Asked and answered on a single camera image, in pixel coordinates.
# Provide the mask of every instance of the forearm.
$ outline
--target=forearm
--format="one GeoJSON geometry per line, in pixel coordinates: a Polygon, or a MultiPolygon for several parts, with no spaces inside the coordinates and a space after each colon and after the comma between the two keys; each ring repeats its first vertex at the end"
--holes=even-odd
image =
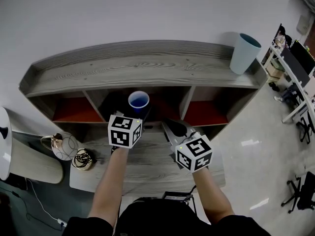
{"type": "Polygon", "coordinates": [[[107,166],[93,198],[89,217],[100,217],[115,225],[123,192],[128,149],[116,149],[107,166]]]}
{"type": "Polygon", "coordinates": [[[212,224],[216,224],[222,218],[234,214],[229,200],[217,186],[207,168],[203,168],[192,175],[202,206],[212,224]]]}

